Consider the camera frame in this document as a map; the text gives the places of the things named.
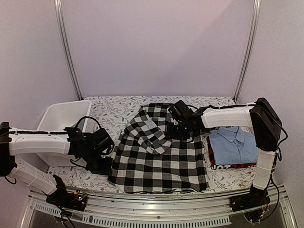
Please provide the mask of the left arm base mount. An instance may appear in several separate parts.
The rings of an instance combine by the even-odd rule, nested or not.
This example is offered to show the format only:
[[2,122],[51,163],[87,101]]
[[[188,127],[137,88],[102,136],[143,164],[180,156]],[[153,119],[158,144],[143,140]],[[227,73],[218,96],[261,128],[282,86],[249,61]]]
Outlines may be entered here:
[[85,211],[87,194],[79,192],[79,190],[68,192],[58,189],[54,193],[47,195],[46,202],[60,208]]

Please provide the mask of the aluminium frame post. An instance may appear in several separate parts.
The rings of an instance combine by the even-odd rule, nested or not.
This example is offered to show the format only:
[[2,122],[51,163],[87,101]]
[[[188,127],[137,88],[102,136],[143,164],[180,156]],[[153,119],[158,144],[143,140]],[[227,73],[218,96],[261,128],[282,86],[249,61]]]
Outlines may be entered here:
[[253,46],[254,46],[254,42],[255,42],[258,21],[259,21],[260,8],[261,8],[261,0],[254,0],[246,51],[245,51],[242,67],[240,70],[237,87],[235,89],[234,96],[233,96],[233,99],[236,103],[238,102],[238,100],[240,98],[242,87],[243,87],[243,84],[244,84],[244,81],[246,78],[247,69],[249,66],[249,62],[250,62],[250,58],[251,58],[251,54],[252,54],[252,50],[253,50]]
[[56,18],[57,18],[57,24],[58,29],[61,37],[61,42],[63,46],[64,55],[66,58],[66,64],[67,68],[69,70],[69,74],[71,77],[71,82],[75,91],[75,94],[78,98],[78,100],[83,100],[83,96],[81,93],[80,85],[76,76],[76,71],[68,43],[68,37],[67,37],[67,31],[65,27],[65,21],[64,21],[64,14],[63,14],[63,8],[62,8],[62,1],[61,0],[54,0],[55,5],[55,12],[56,12]]

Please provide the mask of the left aluminium frame post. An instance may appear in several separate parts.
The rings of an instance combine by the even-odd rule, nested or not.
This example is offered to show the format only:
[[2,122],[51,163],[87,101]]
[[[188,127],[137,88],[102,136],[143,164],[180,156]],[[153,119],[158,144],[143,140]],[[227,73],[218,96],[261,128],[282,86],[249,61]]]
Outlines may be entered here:
[[55,5],[55,12],[56,12],[56,18],[57,18],[57,24],[58,29],[61,37],[61,42],[63,46],[64,55],[66,58],[66,64],[67,68],[69,70],[69,74],[71,77],[71,82],[75,91],[75,94],[78,98],[78,100],[83,100],[83,96],[81,93],[80,85],[76,76],[76,71],[68,43],[68,37],[67,37],[67,31],[65,27],[65,21],[64,21],[64,14],[63,14],[63,8],[62,8],[62,1],[61,0],[54,0]]

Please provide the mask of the white plastic bin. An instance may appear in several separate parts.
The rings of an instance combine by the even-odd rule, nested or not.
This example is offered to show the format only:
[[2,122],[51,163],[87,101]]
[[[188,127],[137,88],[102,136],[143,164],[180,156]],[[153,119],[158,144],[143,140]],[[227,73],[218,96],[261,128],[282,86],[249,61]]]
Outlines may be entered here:
[[[38,131],[60,131],[65,127],[73,127],[83,116],[89,116],[92,102],[89,100],[57,103],[50,105],[45,111],[38,127]],[[73,155],[58,153],[39,153],[38,156],[50,167],[73,167],[70,162],[86,166],[83,159]]]

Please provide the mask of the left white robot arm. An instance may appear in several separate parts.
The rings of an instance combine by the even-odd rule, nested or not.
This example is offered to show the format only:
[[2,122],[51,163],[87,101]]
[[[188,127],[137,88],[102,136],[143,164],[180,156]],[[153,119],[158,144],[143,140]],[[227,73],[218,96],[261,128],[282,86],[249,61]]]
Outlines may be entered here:
[[21,154],[46,153],[73,156],[86,162],[92,174],[107,175],[114,142],[104,128],[84,133],[77,125],[62,131],[26,131],[11,128],[8,122],[0,125],[0,175],[21,180],[47,195],[60,206],[67,206],[71,197],[60,177],[47,175],[20,158]]

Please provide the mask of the black white plaid shirt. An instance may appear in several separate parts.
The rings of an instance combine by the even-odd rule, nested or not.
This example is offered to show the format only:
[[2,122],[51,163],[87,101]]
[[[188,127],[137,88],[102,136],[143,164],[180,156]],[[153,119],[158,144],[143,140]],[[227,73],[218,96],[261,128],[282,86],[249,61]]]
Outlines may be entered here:
[[168,103],[150,103],[119,136],[107,180],[125,193],[205,191],[209,184],[204,166],[201,133],[191,139],[168,136],[174,123]]

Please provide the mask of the right aluminium frame post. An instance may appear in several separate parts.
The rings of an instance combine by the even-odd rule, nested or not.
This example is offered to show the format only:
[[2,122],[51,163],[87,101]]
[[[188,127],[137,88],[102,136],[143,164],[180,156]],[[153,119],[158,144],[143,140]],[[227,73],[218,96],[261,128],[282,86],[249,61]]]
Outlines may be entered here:
[[235,89],[234,96],[233,96],[233,99],[236,103],[238,102],[238,100],[240,98],[242,87],[243,87],[243,84],[244,84],[244,81],[246,78],[247,69],[249,66],[249,62],[250,62],[250,58],[251,58],[251,54],[252,54],[252,50],[253,50],[253,46],[254,46],[254,42],[255,42],[258,21],[259,21],[260,8],[261,8],[261,0],[254,0],[246,51],[245,51],[242,67],[240,70],[237,87]]

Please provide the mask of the floral white tablecloth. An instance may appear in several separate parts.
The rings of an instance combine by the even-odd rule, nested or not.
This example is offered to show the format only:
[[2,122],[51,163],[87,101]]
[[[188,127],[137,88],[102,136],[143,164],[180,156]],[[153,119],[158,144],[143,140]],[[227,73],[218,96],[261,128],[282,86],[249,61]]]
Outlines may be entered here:
[[[99,121],[117,141],[122,130],[136,116],[142,105],[150,103],[175,103],[182,100],[196,108],[208,105],[228,106],[235,102],[231,97],[203,97],[203,96],[91,96],[87,100],[92,102],[90,116]],[[250,188],[254,180],[256,168],[241,169],[213,169],[209,161],[206,135],[202,136],[204,143],[204,162],[207,171],[209,187],[204,193],[220,193]],[[92,192],[122,193],[122,188],[116,187],[107,180],[107,176],[95,175],[80,167],[50,167],[48,174],[59,176],[70,188],[86,189]]]

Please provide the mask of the aluminium front rail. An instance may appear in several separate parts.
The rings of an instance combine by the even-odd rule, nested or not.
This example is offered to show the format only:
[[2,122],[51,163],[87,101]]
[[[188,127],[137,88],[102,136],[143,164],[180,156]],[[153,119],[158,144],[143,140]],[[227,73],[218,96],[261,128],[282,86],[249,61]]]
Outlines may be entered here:
[[246,220],[247,211],[233,211],[229,199],[247,190],[214,194],[122,194],[89,192],[84,211],[60,214],[32,190],[21,219],[22,228],[297,228],[299,223],[283,185],[268,188],[270,209],[265,220]]

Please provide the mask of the folded red black shirt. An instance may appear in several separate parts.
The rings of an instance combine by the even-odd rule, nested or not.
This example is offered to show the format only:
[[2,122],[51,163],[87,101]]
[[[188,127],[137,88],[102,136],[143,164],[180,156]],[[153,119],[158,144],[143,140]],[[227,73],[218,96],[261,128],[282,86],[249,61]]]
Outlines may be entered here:
[[209,161],[211,163],[211,168],[214,170],[226,170],[226,169],[242,169],[242,168],[252,168],[256,167],[256,163],[245,163],[245,164],[232,164],[232,165],[219,165],[215,163],[213,149],[209,137],[207,137]]

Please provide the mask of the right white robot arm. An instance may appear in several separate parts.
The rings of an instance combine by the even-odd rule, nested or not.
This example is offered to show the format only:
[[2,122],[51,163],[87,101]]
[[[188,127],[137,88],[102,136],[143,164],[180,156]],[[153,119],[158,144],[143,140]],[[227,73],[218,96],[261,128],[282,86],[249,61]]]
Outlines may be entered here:
[[275,165],[275,154],[280,152],[285,130],[282,122],[266,98],[243,105],[201,107],[190,109],[182,100],[168,109],[174,123],[168,125],[167,136],[172,139],[190,138],[193,132],[206,132],[217,127],[242,126],[252,128],[258,148],[256,174],[252,183],[254,190],[246,195],[249,207],[256,207],[264,199]]

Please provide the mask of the folded light blue shirt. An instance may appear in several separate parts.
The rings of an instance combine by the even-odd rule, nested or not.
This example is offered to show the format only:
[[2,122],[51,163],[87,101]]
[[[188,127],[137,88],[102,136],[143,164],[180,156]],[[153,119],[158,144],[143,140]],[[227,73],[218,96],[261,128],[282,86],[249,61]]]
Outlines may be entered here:
[[253,134],[240,127],[220,127],[209,133],[216,165],[256,163],[258,149]]

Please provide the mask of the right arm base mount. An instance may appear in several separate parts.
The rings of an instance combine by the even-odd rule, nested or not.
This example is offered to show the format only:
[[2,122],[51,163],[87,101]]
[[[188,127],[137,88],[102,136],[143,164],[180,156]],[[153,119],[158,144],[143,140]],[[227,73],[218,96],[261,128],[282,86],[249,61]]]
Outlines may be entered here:
[[270,209],[269,203],[267,190],[251,189],[249,193],[229,198],[232,211],[243,211],[245,219],[251,223],[257,223],[263,219]]

